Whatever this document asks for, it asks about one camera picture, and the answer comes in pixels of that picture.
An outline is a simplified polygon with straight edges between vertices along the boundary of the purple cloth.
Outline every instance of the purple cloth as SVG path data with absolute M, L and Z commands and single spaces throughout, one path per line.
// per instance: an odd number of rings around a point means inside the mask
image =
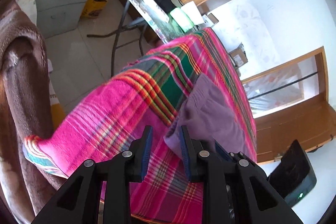
M 203 73 L 164 136 L 167 146 L 180 158 L 181 126 L 187 126 L 192 139 L 206 141 L 212 152 L 215 152 L 216 140 L 227 152 L 241 151 L 250 157 L 245 146 L 244 131 L 236 123 L 234 113 L 226 104 L 219 88 Z

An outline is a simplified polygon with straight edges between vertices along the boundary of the striped blanket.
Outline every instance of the striped blanket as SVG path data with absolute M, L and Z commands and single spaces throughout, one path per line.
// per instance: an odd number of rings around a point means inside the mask
M 51 139 L 26 138 L 26 158 L 67 178 L 86 159 L 101 162 L 127 150 L 144 126 L 151 125 L 148 173 L 144 182 L 130 185 L 132 215 L 152 223 L 200 224 L 203 185 L 187 182 L 182 161 L 163 136 L 201 72 L 223 93 L 245 132 L 248 156 L 256 160 L 256 129 L 246 94 L 210 28 L 153 49 L 128 65 L 83 99 Z

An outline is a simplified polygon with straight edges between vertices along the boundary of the brown blanket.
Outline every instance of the brown blanket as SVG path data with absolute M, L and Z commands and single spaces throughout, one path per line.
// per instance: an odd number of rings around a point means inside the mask
M 0 184 L 19 223 L 30 223 L 64 182 L 27 161 L 22 141 L 53 134 L 45 44 L 15 0 L 0 0 Z

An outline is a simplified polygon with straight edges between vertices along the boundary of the drawer handle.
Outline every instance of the drawer handle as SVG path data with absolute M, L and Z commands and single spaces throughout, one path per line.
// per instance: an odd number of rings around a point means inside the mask
M 51 17 L 51 19 L 56 19 L 56 18 L 60 18 L 62 16 L 65 16 L 65 12 L 63 14 L 56 15 L 56 16 L 50 16 L 50 17 Z

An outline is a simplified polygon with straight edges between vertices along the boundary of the metal screw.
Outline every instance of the metal screw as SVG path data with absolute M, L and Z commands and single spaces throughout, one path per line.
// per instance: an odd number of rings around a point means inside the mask
M 84 162 L 84 166 L 85 167 L 91 167 L 93 165 L 93 160 L 86 160 L 85 162 Z
M 202 150 L 201 152 L 199 152 L 199 155 L 203 158 L 206 158 L 210 155 L 210 153 L 207 150 Z
M 123 152 L 122 155 L 123 155 L 124 158 L 128 158 L 128 157 L 132 156 L 132 152 L 129 151 L 129 150 L 126 150 L 126 151 Z
M 241 166 L 243 166 L 243 167 L 246 167 L 246 166 L 249 165 L 249 162 L 248 162 L 247 160 L 240 160 L 240 161 L 239 161 L 239 164 L 240 164 Z

